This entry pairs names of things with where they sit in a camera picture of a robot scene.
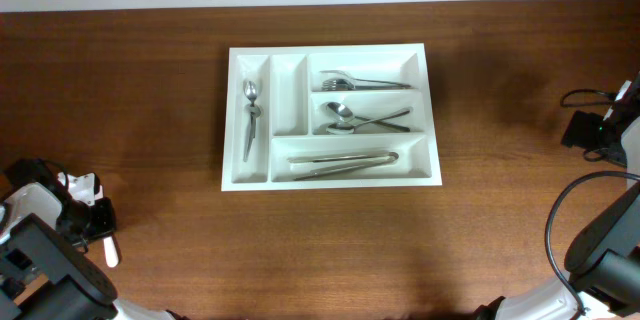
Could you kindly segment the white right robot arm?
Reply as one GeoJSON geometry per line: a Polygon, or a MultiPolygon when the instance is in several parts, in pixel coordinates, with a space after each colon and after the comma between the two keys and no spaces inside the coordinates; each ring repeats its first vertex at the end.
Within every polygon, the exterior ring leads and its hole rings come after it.
{"type": "Polygon", "coordinates": [[[499,297],[472,313],[473,319],[610,319],[639,312],[639,108],[613,105],[607,114],[578,112],[594,138],[625,155],[626,171],[598,171],[571,182],[554,202],[545,225],[545,252],[555,277],[516,297],[499,297]],[[571,243],[564,268],[551,246],[553,220],[563,200],[597,178],[623,178],[627,190],[595,217],[571,243]]]}

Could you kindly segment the steel tablespoon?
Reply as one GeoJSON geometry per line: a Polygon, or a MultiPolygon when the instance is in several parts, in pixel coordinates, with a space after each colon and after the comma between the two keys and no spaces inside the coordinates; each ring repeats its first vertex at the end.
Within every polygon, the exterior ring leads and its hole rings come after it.
{"type": "MultiPolygon", "coordinates": [[[[370,118],[357,117],[346,105],[338,102],[329,102],[325,104],[325,109],[328,111],[330,115],[332,115],[336,122],[347,122],[353,125],[358,125],[365,120],[369,120],[370,118]]],[[[387,128],[391,128],[392,130],[398,130],[400,132],[410,132],[411,129],[407,126],[397,125],[390,123],[390,126],[387,128]]]]}
{"type": "Polygon", "coordinates": [[[387,120],[399,118],[399,117],[408,115],[411,112],[412,112],[412,108],[404,108],[394,113],[388,114],[387,116],[384,116],[384,117],[365,120],[358,125],[353,125],[347,122],[332,123],[327,126],[326,131],[329,134],[334,134],[334,135],[348,135],[348,134],[353,134],[359,127],[363,127],[364,125],[368,125],[368,124],[385,125],[389,127],[390,123],[387,123],[387,120]]]}

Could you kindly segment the small steel spoon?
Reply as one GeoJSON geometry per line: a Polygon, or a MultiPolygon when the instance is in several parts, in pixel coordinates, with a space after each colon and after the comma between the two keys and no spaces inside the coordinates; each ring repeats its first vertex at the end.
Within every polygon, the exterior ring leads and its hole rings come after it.
{"type": "Polygon", "coordinates": [[[249,105],[256,105],[258,89],[257,85],[253,81],[247,80],[244,83],[244,95],[248,99],[249,105]]]}
{"type": "Polygon", "coordinates": [[[260,107],[257,105],[249,105],[247,109],[249,111],[249,125],[247,129],[246,144],[245,144],[245,150],[243,154],[244,162],[247,162],[249,159],[252,144],[256,136],[257,119],[262,115],[262,111],[260,107]]]}

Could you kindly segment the pink plastic knife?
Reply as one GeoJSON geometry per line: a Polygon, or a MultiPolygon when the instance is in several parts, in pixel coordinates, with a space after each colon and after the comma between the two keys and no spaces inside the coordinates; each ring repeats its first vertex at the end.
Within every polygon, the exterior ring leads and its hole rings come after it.
{"type": "Polygon", "coordinates": [[[121,262],[121,250],[114,235],[103,239],[103,249],[106,265],[110,268],[117,267],[121,262]]]}

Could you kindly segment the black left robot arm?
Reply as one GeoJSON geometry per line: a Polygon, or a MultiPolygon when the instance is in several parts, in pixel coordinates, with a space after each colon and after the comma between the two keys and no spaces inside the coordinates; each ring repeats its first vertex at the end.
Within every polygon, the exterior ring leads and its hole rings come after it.
{"type": "Polygon", "coordinates": [[[108,266],[120,262],[114,208],[96,174],[73,176],[44,159],[19,159],[4,174],[12,188],[1,198],[2,318],[179,320],[120,299],[87,258],[100,241],[108,266]]]}

